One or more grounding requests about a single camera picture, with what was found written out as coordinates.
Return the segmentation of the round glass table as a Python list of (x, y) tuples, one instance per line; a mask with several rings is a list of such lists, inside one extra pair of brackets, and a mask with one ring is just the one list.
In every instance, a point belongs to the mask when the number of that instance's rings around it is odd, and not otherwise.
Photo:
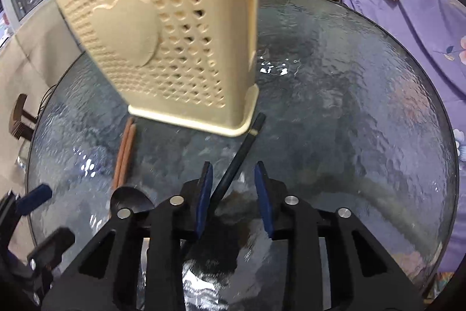
[[(260, 0), (256, 109), (266, 119), (183, 268), (188, 310), (279, 310), (287, 245), (257, 209), (254, 166), (315, 208), (350, 209), (419, 290), (453, 228), (458, 164), (445, 107), (388, 33), (327, 0)], [(88, 55), (59, 80), (31, 144), (28, 188), (53, 197), (30, 217), (42, 242), (75, 234), (67, 266), (106, 223), (127, 106)]]

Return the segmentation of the purple floral cloth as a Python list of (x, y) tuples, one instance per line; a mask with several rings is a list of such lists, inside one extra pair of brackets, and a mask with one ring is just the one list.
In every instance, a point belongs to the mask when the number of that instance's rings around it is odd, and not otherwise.
[(451, 0), (342, 0), (394, 36), (423, 67), (446, 107), (460, 169), (456, 220), (440, 272), (465, 255), (465, 7)]

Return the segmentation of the wooden chair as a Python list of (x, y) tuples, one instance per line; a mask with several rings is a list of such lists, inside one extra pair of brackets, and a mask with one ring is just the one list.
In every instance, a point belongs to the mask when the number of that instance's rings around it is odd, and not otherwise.
[(24, 139), (31, 142), (34, 134), (34, 128), (31, 125), (36, 125), (37, 117), (34, 117), (24, 109), (24, 104), (27, 100), (27, 95), (21, 93), (13, 105), (9, 120), (10, 135), (17, 140)]

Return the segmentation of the steel spoon with brown handle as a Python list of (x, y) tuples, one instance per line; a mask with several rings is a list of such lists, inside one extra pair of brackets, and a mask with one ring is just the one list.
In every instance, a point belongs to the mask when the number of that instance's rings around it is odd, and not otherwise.
[(139, 189), (130, 186), (121, 186), (111, 195), (111, 214), (116, 215), (118, 211), (124, 208), (128, 208), (133, 213), (139, 213), (150, 211), (154, 209), (155, 206)]

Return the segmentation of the cream plastic utensil holder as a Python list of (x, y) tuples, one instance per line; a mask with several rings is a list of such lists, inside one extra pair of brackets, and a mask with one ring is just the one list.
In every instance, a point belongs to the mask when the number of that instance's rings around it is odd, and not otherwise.
[(250, 126), (258, 0), (56, 0), (131, 115), (223, 136)]

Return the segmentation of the brown wooden chopstick pair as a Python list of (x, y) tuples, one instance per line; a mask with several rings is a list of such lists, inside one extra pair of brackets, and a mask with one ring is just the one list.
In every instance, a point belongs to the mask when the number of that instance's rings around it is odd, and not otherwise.
[(136, 135), (136, 131), (137, 131), (137, 126), (135, 123), (133, 123), (129, 128), (129, 131), (128, 131), (128, 134), (125, 140), (124, 149), (122, 151), (122, 158), (120, 161), (119, 172), (118, 172), (119, 176), (117, 178), (116, 188), (119, 188), (126, 183), (126, 176), (127, 176), (128, 167), (130, 164), (130, 155), (132, 152), (133, 141)]
[(120, 161), (121, 161), (121, 158), (122, 158), (122, 151), (124, 149), (125, 140), (126, 140), (126, 136), (128, 134), (129, 128), (133, 123), (134, 123), (133, 118), (128, 117), (127, 120), (126, 120), (126, 125), (125, 125), (125, 128), (124, 128), (123, 134), (122, 134), (121, 144), (120, 144), (120, 147), (119, 147), (119, 153), (118, 153), (115, 168), (114, 168), (114, 176), (113, 176), (113, 180), (112, 180), (112, 184), (111, 184), (111, 196), (113, 196), (114, 191), (116, 191), (116, 182), (117, 182), (117, 178), (119, 176), (118, 172), (119, 172)]

